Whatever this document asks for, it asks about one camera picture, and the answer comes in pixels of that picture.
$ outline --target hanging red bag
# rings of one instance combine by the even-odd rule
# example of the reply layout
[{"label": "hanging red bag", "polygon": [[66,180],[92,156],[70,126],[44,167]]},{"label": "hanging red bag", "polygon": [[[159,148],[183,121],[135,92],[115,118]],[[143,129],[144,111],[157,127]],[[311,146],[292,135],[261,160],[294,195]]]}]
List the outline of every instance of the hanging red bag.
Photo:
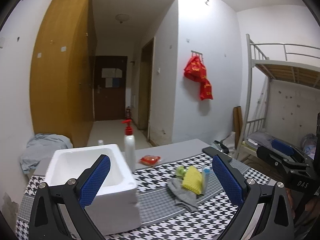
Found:
[{"label": "hanging red bag", "polygon": [[198,55],[192,56],[184,68],[184,76],[195,82],[205,82],[207,78],[207,70],[201,63]]},{"label": "hanging red bag", "polygon": [[200,83],[200,99],[201,101],[204,99],[213,99],[209,80],[206,80],[204,83]]}]

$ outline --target light blue cloth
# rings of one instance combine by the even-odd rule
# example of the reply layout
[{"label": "light blue cloth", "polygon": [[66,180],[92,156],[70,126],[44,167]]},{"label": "light blue cloth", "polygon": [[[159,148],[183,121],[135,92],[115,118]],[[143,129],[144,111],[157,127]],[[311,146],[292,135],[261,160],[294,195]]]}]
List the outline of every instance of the light blue cloth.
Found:
[{"label": "light blue cloth", "polygon": [[56,150],[70,149],[73,145],[64,135],[38,133],[27,143],[27,148],[20,157],[20,164],[24,174],[35,169],[38,163],[52,157]]}]

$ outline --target tiled floor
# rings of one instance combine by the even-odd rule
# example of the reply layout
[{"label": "tiled floor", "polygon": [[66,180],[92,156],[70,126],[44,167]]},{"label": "tiled floor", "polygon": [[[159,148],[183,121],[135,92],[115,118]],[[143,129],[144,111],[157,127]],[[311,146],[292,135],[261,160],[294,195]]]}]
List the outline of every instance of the tiled floor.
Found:
[{"label": "tiled floor", "polygon": [[[123,120],[97,121],[93,123],[87,146],[98,145],[98,140],[103,140],[104,144],[115,143],[121,151],[124,151],[124,129],[126,124]],[[146,137],[137,127],[132,124],[133,135],[136,141],[136,150],[152,147],[147,142]]]}]

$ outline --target human hand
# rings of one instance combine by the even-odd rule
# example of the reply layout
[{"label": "human hand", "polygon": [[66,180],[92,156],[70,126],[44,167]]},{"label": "human hand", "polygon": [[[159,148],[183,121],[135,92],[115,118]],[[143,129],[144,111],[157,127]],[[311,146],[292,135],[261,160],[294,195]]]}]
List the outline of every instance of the human hand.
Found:
[{"label": "human hand", "polygon": [[[296,214],[293,210],[293,198],[291,196],[291,189],[285,188],[287,191],[289,203],[291,206],[291,212],[292,212],[292,217],[293,219],[295,218]],[[310,221],[313,218],[318,217],[320,214],[320,197],[314,196],[305,206],[305,211],[311,212],[311,214],[308,216],[308,221]]]}]

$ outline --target wooden bed slats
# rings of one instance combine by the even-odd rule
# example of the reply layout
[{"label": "wooden bed slats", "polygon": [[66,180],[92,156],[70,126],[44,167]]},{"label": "wooden bed slats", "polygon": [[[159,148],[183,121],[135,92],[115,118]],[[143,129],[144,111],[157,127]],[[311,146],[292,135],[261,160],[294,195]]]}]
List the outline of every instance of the wooden bed slats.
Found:
[{"label": "wooden bed slats", "polygon": [[271,79],[297,83],[320,89],[320,73],[318,71],[273,64],[256,64],[256,67]]}]

